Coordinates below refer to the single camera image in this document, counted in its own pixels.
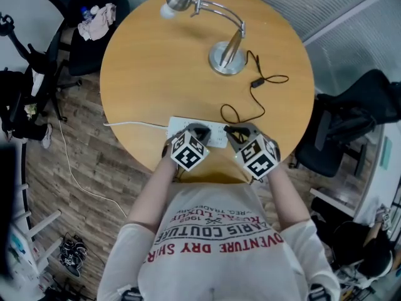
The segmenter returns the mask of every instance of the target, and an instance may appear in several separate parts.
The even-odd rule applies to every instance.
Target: black cable
[[[251,181],[249,182],[249,185],[252,185],[254,181],[260,182],[263,184],[263,178],[256,179],[255,177],[252,176]]]
[[[223,118],[223,120],[224,120],[225,122],[229,123],[229,124],[245,123],[245,122],[248,122],[248,121],[250,121],[250,120],[252,120],[252,119],[260,118],[260,117],[262,117],[262,116],[266,113],[266,110],[264,109],[264,107],[262,106],[262,104],[259,103],[258,100],[256,99],[256,97],[253,95],[253,93],[252,93],[252,88],[256,88],[256,87],[262,85],[265,81],[266,81],[266,82],[269,82],[269,83],[286,83],[286,82],[289,80],[289,77],[286,76],[286,75],[272,75],[272,76],[268,76],[268,77],[263,76],[262,70],[261,70],[261,64],[260,64],[260,60],[259,60],[259,55],[256,55],[256,56],[255,56],[251,50],[248,50],[248,51],[246,52],[246,61],[245,61],[245,65],[248,63],[249,54],[251,54],[251,56],[253,57],[253,59],[254,59],[254,61],[255,61],[255,63],[256,63],[256,67],[258,68],[258,72],[259,72],[259,74],[260,74],[260,76],[261,76],[261,78],[258,78],[257,80],[251,82],[251,85],[249,86],[249,93],[251,94],[253,100],[254,100],[254,101],[259,105],[259,107],[263,110],[263,113],[261,113],[260,115],[255,116],[255,117],[251,117],[251,118],[249,118],[249,119],[246,119],[246,120],[241,120],[241,119],[239,118],[239,114],[238,114],[237,110],[236,110],[233,106],[231,106],[230,104],[225,103],[225,104],[222,105],[221,108],[220,108],[220,115],[221,115],[221,118]],[[276,81],[276,80],[272,80],[272,78],[284,78],[284,80]],[[236,114],[236,116],[237,116],[237,121],[236,121],[236,122],[230,121],[230,120],[228,120],[228,119],[225,118],[225,116],[224,116],[224,114],[223,114],[223,108],[226,107],[226,106],[227,106],[227,107],[230,107],[230,108],[232,109],[232,111]]]
[[[185,169],[182,169],[180,176],[178,176],[179,168],[177,169],[177,174],[175,175],[175,179],[178,180],[178,182],[181,182],[181,176],[183,175],[184,172],[185,172]]]
[[[105,268],[106,267],[106,263],[95,252],[93,252],[93,250],[91,248],[87,247],[86,245],[85,245],[85,247],[88,250],[90,250],[103,263],[103,267]]]
[[[67,233],[65,233],[65,235],[64,235],[64,239],[65,239],[65,237],[66,237],[67,234],[71,237],[71,239],[74,238],[71,234],[69,234],[69,232],[67,232]],[[85,248],[86,248],[87,250],[91,251],[91,252],[103,263],[103,267],[106,267],[106,263],[105,263],[91,248],[87,247],[86,245],[85,245]]]

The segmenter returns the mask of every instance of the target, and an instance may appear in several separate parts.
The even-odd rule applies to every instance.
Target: white t-shirt
[[[248,184],[172,184],[176,193],[156,236],[123,226],[107,261],[98,301],[138,287],[145,301],[307,300],[318,283],[340,286],[312,221],[278,233]]]

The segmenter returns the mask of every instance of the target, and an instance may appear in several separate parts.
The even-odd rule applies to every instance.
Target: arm
[[[118,301],[118,289],[138,286],[138,274],[152,248],[167,201],[167,191],[176,172],[167,153],[135,200],[107,260],[98,289],[98,301]]]
[[[268,179],[281,229],[308,221],[308,209],[284,169],[277,166],[268,174]]]
[[[292,262],[301,266],[309,289],[314,284],[321,285],[330,294],[330,300],[339,300],[340,285],[327,262],[325,249],[304,202],[281,166],[273,169],[268,179],[283,229],[280,235],[293,252],[288,253],[288,258],[291,261],[296,257]]]
[[[372,226],[372,228],[369,230],[369,233],[365,239],[365,242],[363,242],[363,247],[365,247],[374,238],[377,238],[380,228],[382,228],[382,222],[375,223],[375,225]]]
[[[176,171],[177,164],[170,158],[168,150],[135,200],[127,217],[127,223],[136,223],[153,233],[157,232],[167,202],[169,185]]]

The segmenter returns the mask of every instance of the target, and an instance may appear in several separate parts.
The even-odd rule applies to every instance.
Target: desk lamp
[[[173,18],[177,11],[187,10],[191,4],[195,5],[195,11],[191,17],[199,14],[201,10],[210,11],[220,14],[221,16],[231,20],[237,27],[237,31],[231,38],[230,42],[220,41],[216,43],[209,52],[209,64],[216,72],[230,76],[239,73],[245,67],[245,54],[239,50],[241,39],[245,38],[245,22],[238,15],[227,7],[206,0],[166,0],[167,2],[160,9],[163,18]],[[209,8],[210,5],[219,7],[229,14]]]

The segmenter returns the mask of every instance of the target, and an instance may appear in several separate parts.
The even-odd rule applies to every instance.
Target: power strip
[[[179,131],[186,128],[189,124],[199,123],[207,126],[211,129],[212,134],[209,139],[207,146],[218,147],[218,148],[226,148],[228,139],[226,136],[226,132],[224,131],[224,127],[227,124],[209,122],[207,120],[199,120],[199,119],[190,119],[190,118],[182,118],[182,117],[170,117],[169,128],[167,129],[167,138],[174,136]]]

